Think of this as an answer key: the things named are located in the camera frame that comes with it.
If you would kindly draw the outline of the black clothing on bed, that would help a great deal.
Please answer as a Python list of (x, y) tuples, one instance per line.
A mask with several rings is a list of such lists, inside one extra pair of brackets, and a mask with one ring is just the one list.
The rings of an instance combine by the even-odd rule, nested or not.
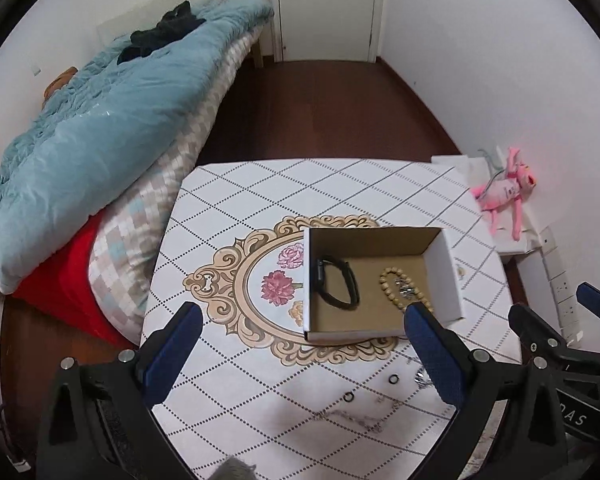
[(119, 54), (117, 64), (147, 58), (152, 52), (182, 40), (205, 22), (204, 18), (193, 14), (189, 1), (185, 0), (166, 12), (153, 28), (132, 32), (130, 44)]

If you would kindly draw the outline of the black smart wristband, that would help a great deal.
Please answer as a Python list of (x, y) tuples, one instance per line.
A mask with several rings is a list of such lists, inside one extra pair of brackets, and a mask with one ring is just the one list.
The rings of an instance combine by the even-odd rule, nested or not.
[(324, 255), (315, 260), (313, 287), (323, 301), (343, 311), (353, 311), (360, 304), (358, 282), (346, 260)]

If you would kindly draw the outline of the brown item by wall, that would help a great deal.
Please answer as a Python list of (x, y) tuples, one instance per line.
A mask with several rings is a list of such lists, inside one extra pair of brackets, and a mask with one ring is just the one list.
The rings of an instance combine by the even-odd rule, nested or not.
[(47, 101), (57, 90), (65, 87), (77, 72), (76, 66), (71, 66), (60, 73), (44, 90), (44, 100)]

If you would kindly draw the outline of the checkered bed sheet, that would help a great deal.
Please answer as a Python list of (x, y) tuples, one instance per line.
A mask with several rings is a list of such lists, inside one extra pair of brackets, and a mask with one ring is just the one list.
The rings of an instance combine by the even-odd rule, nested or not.
[(151, 275), (182, 181), (196, 166), (222, 99), (261, 34), (258, 26), (230, 44), (209, 90), (169, 148), (104, 210), (88, 259), (88, 284), (114, 332), (133, 344), (140, 342)]

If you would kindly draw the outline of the light blue duvet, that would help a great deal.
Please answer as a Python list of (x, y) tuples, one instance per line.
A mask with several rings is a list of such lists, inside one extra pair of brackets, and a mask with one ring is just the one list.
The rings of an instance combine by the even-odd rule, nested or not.
[(123, 63), (117, 57), (130, 40), (119, 38), (47, 101), (1, 161), (2, 294), (12, 294), (169, 148), (228, 47), (272, 14), (266, 0), (204, 6), (193, 32)]

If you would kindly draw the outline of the patterned white tablecloth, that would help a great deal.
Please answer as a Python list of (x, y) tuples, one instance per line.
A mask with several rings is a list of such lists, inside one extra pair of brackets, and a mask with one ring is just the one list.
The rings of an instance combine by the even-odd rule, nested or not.
[(202, 329), (155, 416), (201, 479), (404, 479), (454, 410), (403, 329), (406, 284), (470, 348), (517, 362), (500, 258), (450, 166), (214, 164), (182, 182), (143, 334), (182, 304)]

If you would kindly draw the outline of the pink panther plush toy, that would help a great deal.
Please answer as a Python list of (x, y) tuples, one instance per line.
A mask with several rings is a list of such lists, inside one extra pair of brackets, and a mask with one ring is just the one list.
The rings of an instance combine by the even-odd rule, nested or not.
[(512, 210), (513, 240), (520, 240), (522, 233), (522, 204), (530, 196), (536, 179), (530, 167), (522, 161), (519, 148), (509, 148), (506, 165), (490, 177), (486, 184), (470, 190), (482, 212), (489, 215), (490, 232), (498, 230), (498, 215)]

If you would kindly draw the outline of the red blanket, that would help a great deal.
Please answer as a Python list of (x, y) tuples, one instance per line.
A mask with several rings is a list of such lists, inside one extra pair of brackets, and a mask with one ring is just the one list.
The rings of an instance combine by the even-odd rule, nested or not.
[(131, 341), (123, 337), (102, 313), (87, 275), (103, 216), (102, 210), (91, 216), (63, 248), (54, 252), (18, 285), (12, 298), (83, 333), (123, 347)]

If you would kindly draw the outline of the white door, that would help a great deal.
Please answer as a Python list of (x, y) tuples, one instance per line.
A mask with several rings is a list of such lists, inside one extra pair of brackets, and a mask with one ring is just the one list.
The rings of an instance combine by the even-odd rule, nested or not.
[(272, 1), (275, 61), (375, 61), (384, 0)]

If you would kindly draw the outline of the white wall power strip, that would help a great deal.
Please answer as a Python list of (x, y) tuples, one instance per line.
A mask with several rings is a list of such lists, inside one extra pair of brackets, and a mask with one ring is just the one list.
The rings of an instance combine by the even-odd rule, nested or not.
[(550, 290), (556, 304), (557, 318), (562, 336), (569, 347), (578, 348), (582, 330), (578, 317), (578, 304), (574, 288), (560, 255), (553, 231), (549, 226), (540, 232), (540, 251)]

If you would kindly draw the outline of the cardboard box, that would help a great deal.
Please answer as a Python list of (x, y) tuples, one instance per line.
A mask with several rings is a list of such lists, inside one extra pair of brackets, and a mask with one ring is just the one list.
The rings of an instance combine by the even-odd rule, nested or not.
[[(358, 282), (353, 311), (331, 307), (313, 287), (318, 257), (346, 260)], [(443, 325), (465, 317), (448, 231), (424, 226), (309, 228), (303, 234), (303, 335), (310, 344), (402, 337), (404, 313), (421, 302)]]

